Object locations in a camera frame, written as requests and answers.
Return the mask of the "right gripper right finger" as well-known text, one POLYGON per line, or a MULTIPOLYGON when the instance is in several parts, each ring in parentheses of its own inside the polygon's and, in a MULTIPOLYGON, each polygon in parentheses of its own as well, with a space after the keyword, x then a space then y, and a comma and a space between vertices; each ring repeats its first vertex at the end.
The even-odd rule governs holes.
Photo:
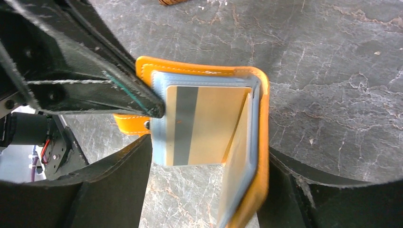
POLYGON ((403 181, 374 183, 333 175, 270 149, 262 228, 400 228, 403 181))

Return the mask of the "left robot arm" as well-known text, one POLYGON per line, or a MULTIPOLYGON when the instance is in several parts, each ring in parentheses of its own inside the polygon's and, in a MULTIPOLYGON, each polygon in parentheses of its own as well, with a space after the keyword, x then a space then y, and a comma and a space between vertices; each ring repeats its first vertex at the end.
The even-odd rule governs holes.
POLYGON ((1 1, 1 146, 53 140, 58 114, 161 118, 134 65, 87 0, 1 1))

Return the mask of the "yellow leather card holder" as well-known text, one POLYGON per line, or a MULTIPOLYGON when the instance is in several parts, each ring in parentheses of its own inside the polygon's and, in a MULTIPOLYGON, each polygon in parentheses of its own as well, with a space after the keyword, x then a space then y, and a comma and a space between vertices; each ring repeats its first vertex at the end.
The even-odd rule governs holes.
POLYGON ((162 118, 115 114, 127 135, 150 135, 164 166, 223 164, 217 227, 243 228, 269 191, 269 79, 252 66, 142 56, 137 76, 165 104, 162 118))

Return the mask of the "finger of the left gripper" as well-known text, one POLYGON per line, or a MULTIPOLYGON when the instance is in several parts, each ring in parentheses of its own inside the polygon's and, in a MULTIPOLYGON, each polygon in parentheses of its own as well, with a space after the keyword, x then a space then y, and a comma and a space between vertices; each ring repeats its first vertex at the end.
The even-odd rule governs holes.
POLYGON ((49 114, 161 118, 164 102, 87 0, 0 3, 0 99, 49 114))

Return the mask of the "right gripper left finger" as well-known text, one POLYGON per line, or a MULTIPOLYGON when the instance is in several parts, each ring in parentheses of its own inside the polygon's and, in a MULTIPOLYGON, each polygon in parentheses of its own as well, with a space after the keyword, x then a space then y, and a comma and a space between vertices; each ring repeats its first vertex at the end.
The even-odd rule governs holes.
POLYGON ((136 228, 152 163, 146 134, 56 180, 0 183, 3 228, 136 228))

